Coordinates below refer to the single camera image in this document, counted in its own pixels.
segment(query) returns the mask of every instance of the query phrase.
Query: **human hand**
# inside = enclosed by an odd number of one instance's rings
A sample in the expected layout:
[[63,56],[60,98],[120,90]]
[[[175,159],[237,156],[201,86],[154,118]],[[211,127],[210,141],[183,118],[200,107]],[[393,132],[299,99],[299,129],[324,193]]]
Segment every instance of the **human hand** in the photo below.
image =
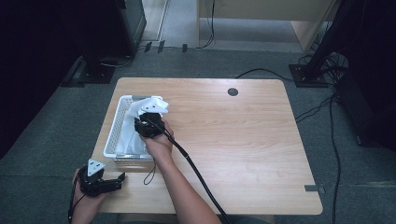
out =
[[[78,175],[79,169],[76,170],[73,182]],[[80,190],[79,181],[76,183],[76,190],[73,198],[73,206],[75,206],[72,223],[91,223],[99,211],[101,204],[105,201],[109,193],[102,193],[97,197],[84,196]]]
[[[165,129],[174,137],[174,132],[169,126],[166,120],[163,121],[165,124]],[[162,161],[172,161],[172,146],[173,144],[164,135],[158,135],[154,138],[142,137],[142,140],[146,143],[146,149],[148,153],[154,158],[156,162],[161,163]]]

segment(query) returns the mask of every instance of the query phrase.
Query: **gray carpet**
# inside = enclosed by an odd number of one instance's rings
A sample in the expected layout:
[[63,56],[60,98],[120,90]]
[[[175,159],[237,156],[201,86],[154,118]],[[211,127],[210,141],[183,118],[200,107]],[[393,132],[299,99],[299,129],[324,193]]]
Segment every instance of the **gray carpet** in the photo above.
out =
[[[291,77],[288,64],[299,53],[189,49],[138,52],[116,69],[110,84],[58,88],[0,160],[0,223],[66,223],[75,169],[91,156],[117,80],[120,77],[235,78],[253,68],[268,68]],[[242,78],[277,78],[254,72]],[[284,81],[295,116],[319,105],[332,89],[297,89]],[[343,107],[333,104],[334,137],[342,174],[336,223],[396,223],[396,155],[380,147],[359,147]],[[319,185],[323,213],[276,216],[276,223],[331,223],[336,159],[330,135],[329,107],[298,123],[307,158]],[[93,223],[115,223],[100,214]]]

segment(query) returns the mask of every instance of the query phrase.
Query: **table top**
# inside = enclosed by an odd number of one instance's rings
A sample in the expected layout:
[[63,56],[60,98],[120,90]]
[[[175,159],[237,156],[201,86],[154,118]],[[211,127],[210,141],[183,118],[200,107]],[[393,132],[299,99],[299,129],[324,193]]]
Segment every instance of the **table top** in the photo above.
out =
[[[228,89],[238,90],[236,96]],[[101,208],[108,213],[174,214],[163,178],[144,179],[152,163],[119,166],[103,155],[122,95],[160,95],[177,142],[190,154],[211,192],[228,214],[318,215],[318,193],[285,87],[280,80],[210,78],[121,78],[114,90],[92,154],[106,165],[104,179],[121,172],[122,189]],[[177,167],[218,212],[190,165],[174,147]]]

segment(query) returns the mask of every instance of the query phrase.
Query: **wooden table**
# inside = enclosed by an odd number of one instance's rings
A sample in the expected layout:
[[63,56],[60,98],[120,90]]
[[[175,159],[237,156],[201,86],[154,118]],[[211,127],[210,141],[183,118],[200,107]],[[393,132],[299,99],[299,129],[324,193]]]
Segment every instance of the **wooden table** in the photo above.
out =
[[200,19],[214,18],[290,21],[303,50],[309,50],[321,25],[331,21],[340,0],[197,0],[197,45]]
[[[228,89],[236,88],[231,96]],[[101,212],[174,214],[157,171],[118,166],[103,150],[122,95],[161,95],[176,140],[188,151],[228,214],[317,215],[322,205],[284,85],[279,80],[125,77],[114,90],[92,158],[106,164],[104,179],[127,172]],[[189,164],[174,147],[178,168],[216,211]]]

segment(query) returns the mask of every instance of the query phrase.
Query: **white plastic basket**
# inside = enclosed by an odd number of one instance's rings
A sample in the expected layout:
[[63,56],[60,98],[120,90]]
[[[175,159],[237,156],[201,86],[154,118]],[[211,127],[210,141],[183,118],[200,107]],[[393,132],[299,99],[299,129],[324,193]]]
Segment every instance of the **white plastic basket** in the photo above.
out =
[[116,150],[125,113],[128,111],[132,102],[143,100],[149,97],[151,96],[121,96],[117,106],[116,115],[114,116],[113,124],[111,125],[110,134],[108,135],[105,149],[103,151],[105,157],[113,158],[115,161],[152,161],[152,157],[149,154],[118,154]]

